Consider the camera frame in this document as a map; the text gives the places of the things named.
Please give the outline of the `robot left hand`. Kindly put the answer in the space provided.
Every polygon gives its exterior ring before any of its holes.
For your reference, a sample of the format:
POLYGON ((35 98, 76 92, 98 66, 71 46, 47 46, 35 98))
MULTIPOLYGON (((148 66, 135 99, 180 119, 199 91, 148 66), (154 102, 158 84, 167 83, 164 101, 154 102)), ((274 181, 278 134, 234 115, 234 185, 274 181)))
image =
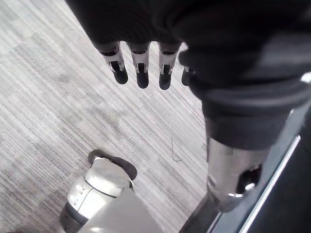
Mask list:
POLYGON ((128 80, 127 43, 138 86, 149 83, 149 46, 159 46, 159 86, 175 61, 201 100, 207 132, 207 193, 233 210, 259 182, 290 111, 311 99, 308 0, 69 0, 67 5, 115 80, 128 80))

